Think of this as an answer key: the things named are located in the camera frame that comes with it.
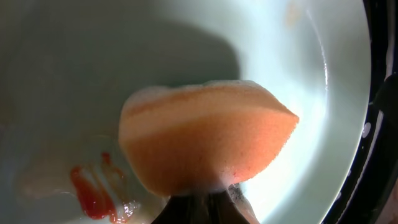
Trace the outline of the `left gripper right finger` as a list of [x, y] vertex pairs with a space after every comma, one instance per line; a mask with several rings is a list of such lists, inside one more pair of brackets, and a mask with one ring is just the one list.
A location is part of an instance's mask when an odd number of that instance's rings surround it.
[[209, 194], [208, 213], [211, 224], [249, 224], [226, 190]]

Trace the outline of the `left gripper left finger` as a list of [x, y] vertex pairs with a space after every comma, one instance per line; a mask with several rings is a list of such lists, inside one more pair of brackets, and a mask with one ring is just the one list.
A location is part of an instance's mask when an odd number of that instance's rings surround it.
[[152, 224], [205, 224], [205, 198], [173, 196]]

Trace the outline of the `green and yellow sponge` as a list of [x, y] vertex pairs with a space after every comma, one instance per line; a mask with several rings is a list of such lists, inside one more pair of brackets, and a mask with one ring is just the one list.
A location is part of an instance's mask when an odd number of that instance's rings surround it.
[[125, 102], [119, 145], [153, 194], [208, 192], [262, 172], [298, 122], [272, 93], [251, 81], [155, 86]]

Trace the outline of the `light blue plate front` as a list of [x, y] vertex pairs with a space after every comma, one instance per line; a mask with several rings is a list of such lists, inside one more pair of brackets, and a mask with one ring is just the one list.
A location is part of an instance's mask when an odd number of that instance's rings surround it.
[[241, 188], [261, 223], [320, 223], [358, 151], [371, 83], [362, 1], [2, 1], [1, 222], [90, 223], [68, 173], [117, 145], [152, 85], [252, 80], [299, 123]]

